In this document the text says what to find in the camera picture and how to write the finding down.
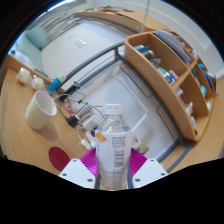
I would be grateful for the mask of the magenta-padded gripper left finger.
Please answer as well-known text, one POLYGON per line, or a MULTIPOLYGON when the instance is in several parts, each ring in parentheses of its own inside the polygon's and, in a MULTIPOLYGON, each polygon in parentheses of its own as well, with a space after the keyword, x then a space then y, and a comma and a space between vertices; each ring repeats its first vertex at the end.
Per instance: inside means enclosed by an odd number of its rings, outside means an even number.
POLYGON ((100 176, 96 149, 91 149, 80 159, 71 159, 59 176, 84 188, 99 189, 100 176))

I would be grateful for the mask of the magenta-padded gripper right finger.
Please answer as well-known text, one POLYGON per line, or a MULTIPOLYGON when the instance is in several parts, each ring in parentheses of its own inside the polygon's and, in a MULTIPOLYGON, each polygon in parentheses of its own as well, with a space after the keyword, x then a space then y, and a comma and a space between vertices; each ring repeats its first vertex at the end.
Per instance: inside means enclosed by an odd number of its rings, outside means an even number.
POLYGON ((168 173, 155 159, 147 159, 136 149, 131 149, 127 184, 129 189, 141 188, 163 177, 168 173))

